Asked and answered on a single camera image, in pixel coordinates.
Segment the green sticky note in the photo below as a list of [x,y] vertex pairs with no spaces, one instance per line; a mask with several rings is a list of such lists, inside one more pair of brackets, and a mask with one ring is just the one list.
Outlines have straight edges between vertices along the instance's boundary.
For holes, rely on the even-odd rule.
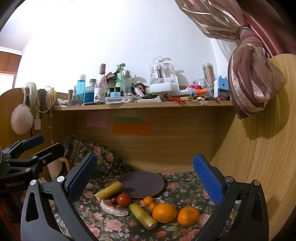
[[114,119],[115,123],[141,123],[142,117],[138,116],[116,116]]

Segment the blue pencil sharpener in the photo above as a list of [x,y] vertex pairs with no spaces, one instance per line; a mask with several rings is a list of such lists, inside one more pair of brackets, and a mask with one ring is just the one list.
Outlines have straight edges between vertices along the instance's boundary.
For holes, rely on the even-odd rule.
[[214,97],[230,98],[228,79],[221,75],[214,81]]

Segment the white cosmetics organizer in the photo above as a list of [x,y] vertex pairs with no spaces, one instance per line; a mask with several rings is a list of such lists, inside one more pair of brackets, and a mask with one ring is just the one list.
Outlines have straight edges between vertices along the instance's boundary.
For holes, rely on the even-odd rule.
[[153,57],[149,59],[150,93],[179,91],[178,77],[170,57]]

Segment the pink sticky note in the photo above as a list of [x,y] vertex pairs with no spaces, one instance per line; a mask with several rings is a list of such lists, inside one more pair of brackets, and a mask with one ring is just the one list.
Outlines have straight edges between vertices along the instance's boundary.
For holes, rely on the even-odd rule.
[[90,111],[86,114],[86,126],[95,128],[108,127],[108,115],[105,111]]

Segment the small tangerine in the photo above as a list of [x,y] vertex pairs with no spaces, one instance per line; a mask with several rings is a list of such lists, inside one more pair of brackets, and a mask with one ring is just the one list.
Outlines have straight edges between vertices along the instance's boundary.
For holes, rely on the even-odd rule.
[[154,208],[155,208],[157,205],[158,205],[158,204],[157,204],[156,202],[152,202],[152,203],[149,204],[149,209],[150,209],[151,211],[153,211]]
[[151,203],[154,202],[154,198],[152,196],[147,196],[142,201],[144,205],[149,206]]

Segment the red tomato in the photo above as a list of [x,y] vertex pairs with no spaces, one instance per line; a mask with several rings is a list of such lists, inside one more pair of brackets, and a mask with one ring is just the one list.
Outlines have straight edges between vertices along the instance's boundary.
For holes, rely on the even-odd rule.
[[131,204],[131,202],[132,202],[132,199],[131,199],[131,197],[130,197],[128,194],[126,194],[126,193],[121,193],[121,194],[119,194],[119,196],[117,197],[116,201],[117,201],[117,204],[118,204],[119,206],[122,206],[122,207],[128,207],[128,206],[130,206],[130,204]]

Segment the tall jar of pencils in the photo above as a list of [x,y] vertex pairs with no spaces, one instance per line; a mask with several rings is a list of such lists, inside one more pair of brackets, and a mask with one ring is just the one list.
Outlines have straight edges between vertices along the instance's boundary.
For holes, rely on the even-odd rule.
[[214,81],[216,80],[214,74],[214,67],[211,63],[205,63],[202,65],[205,79],[208,80],[211,88],[214,88]]

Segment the orange sticky note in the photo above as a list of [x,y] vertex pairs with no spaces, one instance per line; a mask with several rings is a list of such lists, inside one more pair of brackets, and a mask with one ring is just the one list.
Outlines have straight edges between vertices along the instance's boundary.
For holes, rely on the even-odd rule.
[[112,132],[115,135],[151,136],[151,123],[113,123]]

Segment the floral dark green cloth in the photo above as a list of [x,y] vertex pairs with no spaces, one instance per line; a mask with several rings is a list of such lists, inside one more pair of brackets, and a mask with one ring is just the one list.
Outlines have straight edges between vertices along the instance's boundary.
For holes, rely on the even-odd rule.
[[129,207],[116,206],[126,216],[117,216],[106,212],[96,198],[96,193],[116,182],[129,173],[124,161],[106,146],[93,144],[69,137],[64,141],[68,150],[66,155],[72,166],[78,165],[88,153],[95,154],[97,169],[88,181],[82,196],[74,202],[74,208],[89,230],[98,240],[192,240],[216,208],[195,172],[159,173],[164,188],[154,197],[157,204],[169,203],[177,211],[193,207],[199,211],[199,220],[190,226],[184,226],[173,220],[170,223],[158,223],[147,230],[131,212]]

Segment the dark round plate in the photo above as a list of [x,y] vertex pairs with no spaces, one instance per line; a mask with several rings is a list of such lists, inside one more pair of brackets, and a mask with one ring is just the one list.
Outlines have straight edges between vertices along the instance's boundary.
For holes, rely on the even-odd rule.
[[122,192],[132,198],[145,198],[159,194],[165,182],[163,178],[152,172],[135,171],[124,174],[119,178],[123,185]]

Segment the large orange with sticker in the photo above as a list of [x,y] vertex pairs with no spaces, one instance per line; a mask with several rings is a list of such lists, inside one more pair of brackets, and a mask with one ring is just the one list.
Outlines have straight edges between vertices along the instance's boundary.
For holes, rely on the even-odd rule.
[[176,216],[176,208],[169,203],[160,203],[152,211],[152,217],[160,223],[170,223]]

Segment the beige rolled item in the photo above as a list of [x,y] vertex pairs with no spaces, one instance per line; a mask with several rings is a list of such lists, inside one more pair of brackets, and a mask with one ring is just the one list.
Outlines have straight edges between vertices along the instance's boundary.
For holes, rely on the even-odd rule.
[[64,157],[60,157],[55,161],[49,163],[47,165],[50,177],[52,181],[55,181],[59,174],[61,173],[63,167],[66,167],[66,171],[69,172],[71,170],[70,162],[68,159]]

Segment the green spray bottle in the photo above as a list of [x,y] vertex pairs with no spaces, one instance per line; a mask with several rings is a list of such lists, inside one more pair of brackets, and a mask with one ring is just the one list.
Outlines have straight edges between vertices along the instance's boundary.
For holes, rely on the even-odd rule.
[[124,71],[125,63],[117,65],[117,70],[114,72],[116,77],[115,87],[122,87],[122,73]]

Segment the patterned headbands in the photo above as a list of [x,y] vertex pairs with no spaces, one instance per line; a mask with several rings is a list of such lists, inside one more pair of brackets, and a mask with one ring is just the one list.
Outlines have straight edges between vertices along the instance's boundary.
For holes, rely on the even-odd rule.
[[22,92],[23,104],[42,114],[50,112],[57,100],[57,92],[53,87],[46,86],[46,88],[37,89],[34,82],[29,82],[22,87]]

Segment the blue bead jar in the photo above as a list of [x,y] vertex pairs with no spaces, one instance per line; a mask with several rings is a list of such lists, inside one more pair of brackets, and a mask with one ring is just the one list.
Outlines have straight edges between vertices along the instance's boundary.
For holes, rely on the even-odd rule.
[[95,89],[96,79],[90,79],[89,85],[85,87],[84,102],[93,102],[94,101],[94,89]]

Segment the round glass jar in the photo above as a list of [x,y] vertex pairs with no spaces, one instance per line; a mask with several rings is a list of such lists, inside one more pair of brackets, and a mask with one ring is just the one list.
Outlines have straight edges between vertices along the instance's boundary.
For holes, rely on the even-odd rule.
[[197,95],[203,95],[205,97],[212,97],[212,91],[210,88],[210,85],[208,83],[208,80],[206,79],[197,79],[193,81],[194,85],[198,85],[197,89]]

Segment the white fluffy earmuff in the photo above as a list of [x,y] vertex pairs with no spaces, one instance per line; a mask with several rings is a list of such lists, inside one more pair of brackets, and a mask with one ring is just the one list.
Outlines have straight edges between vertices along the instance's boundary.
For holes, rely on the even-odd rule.
[[24,135],[33,125],[34,117],[30,108],[19,104],[11,113],[11,128],[17,135]]

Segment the pink white shell dish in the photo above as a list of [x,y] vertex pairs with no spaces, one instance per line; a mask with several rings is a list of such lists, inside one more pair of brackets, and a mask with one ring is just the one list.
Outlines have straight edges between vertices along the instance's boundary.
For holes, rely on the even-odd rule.
[[100,206],[103,211],[114,216],[123,217],[129,215],[127,210],[116,208],[108,199],[101,200]]

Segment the white illustrated mug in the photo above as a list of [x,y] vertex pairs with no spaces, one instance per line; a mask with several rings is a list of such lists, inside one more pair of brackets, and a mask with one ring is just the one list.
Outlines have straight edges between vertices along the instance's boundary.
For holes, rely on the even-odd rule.
[[94,102],[105,102],[106,97],[106,88],[105,87],[96,87],[94,89]]

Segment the pink tied curtain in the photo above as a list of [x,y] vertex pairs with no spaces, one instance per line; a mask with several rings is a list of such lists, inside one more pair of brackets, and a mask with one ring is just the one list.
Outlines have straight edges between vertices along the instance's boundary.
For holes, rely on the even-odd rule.
[[238,118],[264,110],[286,83],[269,59],[295,54],[295,39],[276,10],[267,1],[176,4],[206,37],[239,42],[228,63],[230,95]]

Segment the blue liquid bottle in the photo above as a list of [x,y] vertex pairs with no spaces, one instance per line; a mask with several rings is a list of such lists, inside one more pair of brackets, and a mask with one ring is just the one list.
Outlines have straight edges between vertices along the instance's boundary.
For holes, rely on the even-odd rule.
[[79,80],[77,81],[77,86],[76,86],[77,98],[81,101],[84,101],[85,84],[86,84],[86,75],[81,75]]

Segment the medium orange mandarin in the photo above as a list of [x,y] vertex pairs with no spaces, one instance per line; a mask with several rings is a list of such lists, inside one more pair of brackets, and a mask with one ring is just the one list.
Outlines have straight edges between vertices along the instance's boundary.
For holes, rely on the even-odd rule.
[[195,224],[199,220],[199,216],[200,214],[198,209],[187,206],[179,211],[177,222],[184,226],[190,226]]

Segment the dark red grape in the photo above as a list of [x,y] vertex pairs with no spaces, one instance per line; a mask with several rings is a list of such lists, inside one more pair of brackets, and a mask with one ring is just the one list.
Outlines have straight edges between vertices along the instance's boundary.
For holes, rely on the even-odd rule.
[[117,204],[117,198],[116,197],[112,197],[110,202],[113,204],[113,205],[116,205]]

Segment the wooden shelf board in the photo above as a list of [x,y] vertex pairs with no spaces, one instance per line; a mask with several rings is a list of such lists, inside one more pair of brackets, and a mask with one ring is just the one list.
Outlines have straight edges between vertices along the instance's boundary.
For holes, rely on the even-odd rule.
[[200,107],[200,106],[232,106],[231,101],[186,101],[186,102],[143,102],[143,103],[120,103],[103,105],[82,105],[82,106],[53,106],[52,110],[72,111],[72,110],[109,110],[109,109],[135,109],[135,108],[180,108],[180,107]]

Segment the clear glass wine bottle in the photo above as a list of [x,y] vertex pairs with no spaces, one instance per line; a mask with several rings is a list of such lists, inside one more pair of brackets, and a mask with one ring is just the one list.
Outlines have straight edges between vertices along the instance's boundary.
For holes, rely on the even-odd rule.
[[105,75],[106,64],[100,64],[99,68],[99,78],[97,81],[97,87],[107,87],[107,80]]

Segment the clear plastic storage box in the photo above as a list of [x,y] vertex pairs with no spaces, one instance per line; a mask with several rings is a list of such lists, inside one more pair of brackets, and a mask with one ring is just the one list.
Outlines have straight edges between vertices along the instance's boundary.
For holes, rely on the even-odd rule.
[[132,96],[107,97],[105,99],[105,104],[132,103],[133,101],[134,98]]

